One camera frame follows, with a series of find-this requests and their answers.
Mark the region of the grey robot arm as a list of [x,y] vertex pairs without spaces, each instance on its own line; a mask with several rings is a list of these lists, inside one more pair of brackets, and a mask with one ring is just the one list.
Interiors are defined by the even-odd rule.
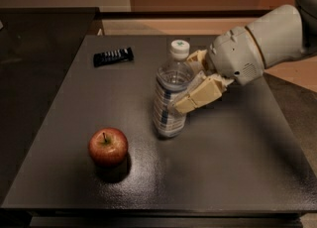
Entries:
[[313,57],[316,36],[317,0],[295,0],[235,27],[187,59],[195,78],[169,107],[186,114],[220,98],[233,82],[246,85],[272,66]]

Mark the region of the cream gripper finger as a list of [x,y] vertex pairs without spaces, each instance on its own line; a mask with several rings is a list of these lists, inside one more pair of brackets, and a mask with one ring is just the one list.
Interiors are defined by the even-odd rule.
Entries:
[[209,71],[207,56],[208,53],[206,50],[197,50],[187,58],[186,62],[195,74],[200,71],[207,73]]
[[171,108],[179,114],[187,114],[219,99],[234,82],[218,73],[206,75],[199,72],[188,87],[171,101]]

